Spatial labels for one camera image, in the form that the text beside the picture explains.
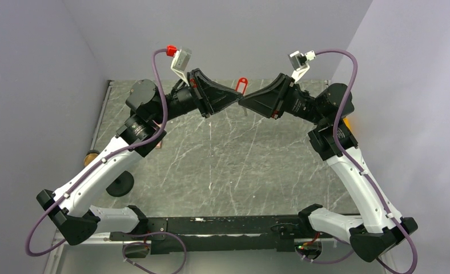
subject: wall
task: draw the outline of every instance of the wall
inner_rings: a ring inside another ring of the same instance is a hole
[[[353,130],[377,180],[419,230],[418,273],[450,273],[450,1],[374,0],[348,50]],[[333,77],[348,82],[344,59]],[[393,250],[400,270],[408,244]]]
[[[0,273],[41,273],[23,244],[35,197],[81,168],[106,81],[61,0],[0,0]],[[32,249],[50,246],[45,220]]]
[[[173,44],[192,50],[189,69],[212,79],[292,73],[287,55],[346,48],[372,0],[64,0],[109,79],[152,78],[150,56]],[[331,79],[340,57],[305,78]],[[169,61],[163,79],[178,79]]]

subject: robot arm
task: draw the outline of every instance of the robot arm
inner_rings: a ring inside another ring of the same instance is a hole
[[[316,128],[308,133],[312,147],[339,176],[358,207],[361,218],[333,213],[322,205],[314,204],[299,213],[301,229],[325,232],[337,237],[350,243],[363,260],[373,261],[404,239],[391,218],[400,220],[409,234],[417,230],[417,224],[413,218],[401,215],[375,181],[391,210],[390,214],[385,212],[375,190],[363,176],[369,173],[369,169],[357,141],[342,120],[339,122],[337,132],[339,142],[363,166],[364,172],[360,173],[336,146],[333,139],[335,134],[333,124],[347,86],[332,84],[314,98],[309,92],[300,90],[296,84],[309,69],[307,61],[314,59],[314,53],[304,56],[296,52],[290,55],[290,59],[297,61],[292,62],[296,69],[292,77],[279,74],[267,87],[246,95],[239,101],[239,105],[267,118],[279,119],[286,112],[316,125]],[[349,95],[341,118],[353,110],[352,96]]]
[[[189,57],[189,54],[176,54],[173,65],[176,65],[176,60],[183,56]],[[99,208],[92,205],[92,202],[123,171],[146,157],[166,134],[163,131],[153,142],[133,150],[125,150],[106,160],[113,152],[153,136],[158,131],[158,124],[162,122],[162,104],[156,85],[150,80],[142,80],[134,84],[131,90],[132,93],[126,100],[126,104],[131,108],[131,115],[117,130],[102,153],[75,178],[54,192],[43,190],[37,196],[37,200],[45,210],[60,197],[65,197],[49,213],[49,217],[70,245],[77,245],[94,233],[147,232],[146,215],[133,205],[121,209]],[[171,93],[166,95],[168,119],[174,119],[196,109],[203,117],[208,118],[237,102],[241,97],[241,93],[209,80],[199,69],[195,69],[187,74],[186,81],[183,79],[178,81]],[[98,162],[102,164],[69,193],[73,184]]]

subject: black disc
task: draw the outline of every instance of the black disc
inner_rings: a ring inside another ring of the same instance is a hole
[[[128,194],[133,186],[134,177],[125,171],[106,188],[106,191],[112,197],[122,197]]]

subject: marble table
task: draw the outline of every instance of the marble table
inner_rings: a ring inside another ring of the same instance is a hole
[[[215,80],[235,87],[236,81]],[[95,148],[102,150],[129,116],[125,100],[136,81],[114,81]],[[249,80],[248,91],[272,79]],[[175,81],[164,81],[169,92]],[[324,80],[301,82],[313,96]],[[114,198],[103,193],[98,207],[138,206],[149,217],[297,214],[319,203],[337,213],[357,213],[339,178],[309,144],[313,124],[284,114],[245,116],[234,104],[208,119],[198,110],[170,121],[162,147],[128,169],[132,191]]]

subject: gray marble surface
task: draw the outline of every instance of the gray marble surface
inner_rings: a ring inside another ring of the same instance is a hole
[[[249,80],[247,91],[272,80]],[[99,127],[102,150],[128,118],[125,100],[136,81],[115,81]],[[232,80],[220,84],[235,87]],[[164,81],[169,92],[175,81]],[[301,83],[317,95],[324,80]],[[132,166],[133,190],[107,193],[98,207],[138,206],[147,216],[235,216],[297,214],[319,203],[337,213],[357,213],[339,178],[315,153],[307,132],[313,125],[284,114],[266,119],[234,104],[208,119],[198,110],[170,121],[162,148]]]

